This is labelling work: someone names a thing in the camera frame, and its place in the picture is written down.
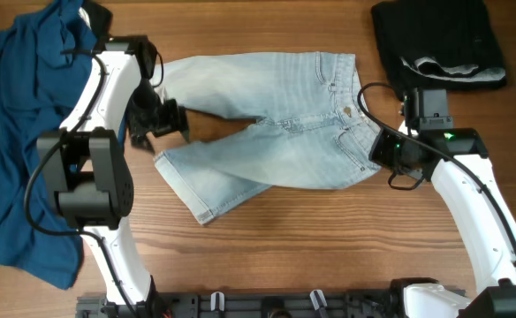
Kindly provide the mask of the light blue denim shorts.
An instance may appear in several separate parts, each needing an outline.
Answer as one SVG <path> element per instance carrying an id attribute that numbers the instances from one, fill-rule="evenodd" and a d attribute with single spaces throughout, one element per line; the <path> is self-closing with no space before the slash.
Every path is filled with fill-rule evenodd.
<path id="1" fill-rule="evenodd" d="M 272 186 L 353 186 L 378 171 L 368 155 L 379 129 L 360 110 L 359 91 L 352 54 L 256 52 L 170 62 L 159 95 L 248 126 L 166 149 L 156 169 L 200 224 Z"/>

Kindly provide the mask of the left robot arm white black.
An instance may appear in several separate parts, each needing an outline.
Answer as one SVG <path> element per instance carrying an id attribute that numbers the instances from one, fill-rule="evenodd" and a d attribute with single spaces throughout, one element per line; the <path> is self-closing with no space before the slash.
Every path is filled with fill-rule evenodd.
<path id="1" fill-rule="evenodd" d="M 156 93 L 151 80 L 163 75 L 163 60 L 145 35 L 104 37 L 69 53 L 91 58 L 91 73 L 72 113 L 36 142 L 40 162 L 24 210 L 43 178 L 52 210 L 68 226 L 63 236 L 84 239 L 95 257 L 106 293 L 80 300 L 78 317 L 169 317 L 133 239 L 133 178 L 119 136 L 129 133 L 135 147 L 150 150 L 148 135 L 187 133 L 186 111 Z"/>

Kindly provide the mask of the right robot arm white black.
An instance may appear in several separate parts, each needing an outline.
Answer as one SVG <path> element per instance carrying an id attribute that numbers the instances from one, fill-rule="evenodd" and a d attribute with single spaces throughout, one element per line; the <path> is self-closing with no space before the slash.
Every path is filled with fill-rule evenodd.
<path id="1" fill-rule="evenodd" d="M 476 285 L 473 299 L 429 278 L 396 279 L 391 314 L 397 317 L 516 317 L 516 222 L 497 186 L 489 152 L 473 128 L 456 128 L 444 90 L 406 91 L 399 129 L 383 125 L 369 158 L 429 182 L 457 226 Z"/>

